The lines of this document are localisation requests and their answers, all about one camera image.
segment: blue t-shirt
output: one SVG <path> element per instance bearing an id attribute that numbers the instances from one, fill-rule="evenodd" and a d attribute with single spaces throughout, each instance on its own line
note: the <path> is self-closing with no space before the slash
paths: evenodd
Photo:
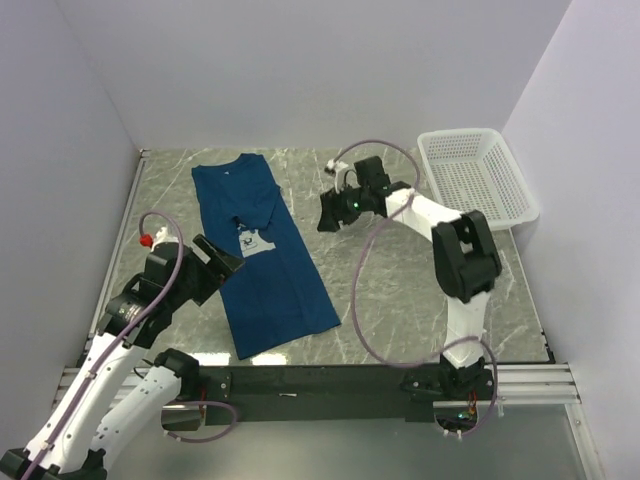
<path id="1" fill-rule="evenodd" d="M 220 289 L 238 358 L 339 325 L 264 157 L 192 175 L 206 237 L 246 262 Z"/>

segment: white backdrop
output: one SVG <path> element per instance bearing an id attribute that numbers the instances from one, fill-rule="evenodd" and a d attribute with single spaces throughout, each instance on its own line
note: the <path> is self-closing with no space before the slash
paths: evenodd
<path id="1" fill-rule="evenodd" d="M 612 480 L 640 476 L 639 46 L 636 0 L 574 0 L 504 129 L 542 204 L 517 237 L 536 306 Z"/>
<path id="2" fill-rule="evenodd" d="M 141 147 L 501 129 L 569 0 L 58 0 Z"/>
<path id="3" fill-rule="evenodd" d="M 82 351 L 137 152 L 53 1 L 0 0 L 0 455 Z"/>

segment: white robotic arm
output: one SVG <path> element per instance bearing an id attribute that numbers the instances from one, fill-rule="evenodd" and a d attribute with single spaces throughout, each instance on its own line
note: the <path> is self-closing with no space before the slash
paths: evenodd
<path id="1" fill-rule="evenodd" d="M 404 182 L 391 183 L 379 157 L 356 162 L 353 167 L 330 161 L 335 187 L 321 195 L 319 231 L 337 231 L 353 223 L 362 212 L 372 211 L 404 224 L 433 243 L 436 277 L 448 302 L 446 344 L 465 337 L 481 338 L 484 316 L 500 259 L 484 216 L 462 213 L 415 192 Z M 355 173 L 358 187 L 346 183 Z M 413 201 L 397 215 L 394 212 Z M 477 364 L 483 356 L 479 343 L 463 343 L 444 353 L 454 369 Z"/>
<path id="2" fill-rule="evenodd" d="M 461 219 L 461 212 L 449 209 L 439 203 L 413 191 L 403 188 L 393 192 L 386 198 L 387 212 L 395 212 L 409 201 L 414 194 L 413 202 L 409 208 L 402 211 L 393 220 L 402 223 L 418 232 L 430 242 L 433 229 L 440 223 L 451 223 Z M 445 345 L 465 337 L 482 338 L 484 332 L 484 316 L 489 292 L 479 292 L 468 302 L 460 298 L 447 295 L 447 338 Z M 463 343 L 444 353 L 444 356 L 455 368 L 468 367 L 482 357 L 482 346 L 478 343 Z"/>
<path id="3" fill-rule="evenodd" d="M 198 361 L 169 349 L 158 355 L 140 384 L 109 411 L 131 370 L 171 325 L 173 313 L 189 300 L 204 303 L 244 264 L 202 235 L 194 243 L 209 262 L 205 264 L 188 247 L 178 262 L 181 249 L 177 242 L 165 228 L 149 243 L 153 250 L 144 272 L 135 275 L 107 305 L 98 334 L 65 396 L 24 449 L 4 454 L 2 473 L 13 479 L 104 480 L 118 454 L 152 417 L 160 416 L 165 405 L 177 399 L 200 399 L 204 385 Z M 174 271 L 175 282 L 159 296 Z M 127 329 L 152 302 L 156 307 L 149 315 Z M 111 353 L 101 361 L 108 351 Z"/>

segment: laundry basket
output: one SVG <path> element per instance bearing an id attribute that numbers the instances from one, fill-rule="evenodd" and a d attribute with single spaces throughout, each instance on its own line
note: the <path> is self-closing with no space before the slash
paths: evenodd
<path id="1" fill-rule="evenodd" d="M 492 230 L 538 217 L 539 210 L 502 135 L 490 128 L 418 137 L 434 200 L 462 212 L 480 210 Z"/>

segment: gray marble surface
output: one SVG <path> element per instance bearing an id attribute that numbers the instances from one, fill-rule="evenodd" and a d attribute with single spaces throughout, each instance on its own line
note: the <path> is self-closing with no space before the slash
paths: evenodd
<path id="1" fill-rule="evenodd" d="M 343 325 L 308 336 L 253 359 L 239 361 L 219 293 L 198 308 L 188 303 L 174 316 L 149 358 L 174 347 L 196 356 L 204 364 L 354 364 L 374 360 L 360 345 L 351 324 L 349 286 L 365 237 L 380 218 L 364 214 L 338 233 L 318 233 L 319 193 L 332 179 L 323 171 L 336 149 L 204 149 L 152 150 L 147 153 L 126 227 L 122 255 L 111 280 L 111 292 L 119 291 L 140 271 L 148 250 L 138 244 L 137 220 L 148 209 L 172 215 L 190 241 L 202 233 L 200 212 L 191 168 L 235 160 L 242 152 L 266 158 L 283 198 L 320 272 Z M 418 162 L 419 152 L 412 151 Z M 413 183 L 411 164 L 384 147 L 361 147 L 346 160 L 380 155 L 392 181 Z M 430 196 L 426 180 L 422 193 Z M 148 219 L 154 233 L 161 221 Z M 547 361 L 545 340 L 509 231 L 495 233 L 503 273 L 490 300 L 485 319 L 486 338 L 498 359 Z M 366 337 L 386 358 L 415 361 L 442 346 L 446 331 L 446 300 L 434 274 L 431 244 L 412 230 L 392 224 L 376 239 L 367 257 L 358 287 L 358 312 Z"/>

